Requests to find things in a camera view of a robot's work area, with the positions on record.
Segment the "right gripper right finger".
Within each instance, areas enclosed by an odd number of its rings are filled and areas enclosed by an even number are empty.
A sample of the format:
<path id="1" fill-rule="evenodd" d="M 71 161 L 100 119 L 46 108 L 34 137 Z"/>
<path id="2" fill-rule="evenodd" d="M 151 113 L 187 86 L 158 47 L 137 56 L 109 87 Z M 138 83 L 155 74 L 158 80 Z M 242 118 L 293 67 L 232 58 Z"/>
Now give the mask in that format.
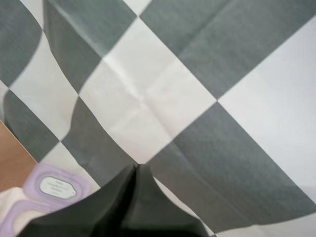
<path id="1" fill-rule="evenodd" d="M 135 186 L 124 216 L 122 237 L 207 237 L 202 222 L 179 208 L 158 187 L 147 164 L 136 168 Z"/>

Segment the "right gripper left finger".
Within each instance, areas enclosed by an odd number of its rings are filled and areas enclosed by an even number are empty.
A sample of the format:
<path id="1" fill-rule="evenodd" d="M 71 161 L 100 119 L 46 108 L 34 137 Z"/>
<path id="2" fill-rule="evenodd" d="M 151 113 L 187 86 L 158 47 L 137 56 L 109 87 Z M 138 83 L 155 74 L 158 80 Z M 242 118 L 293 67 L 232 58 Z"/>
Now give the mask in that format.
<path id="1" fill-rule="evenodd" d="M 32 220 L 21 237 L 117 237 L 131 202 L 136 167 L 128 165 L 87 198 Z"/>

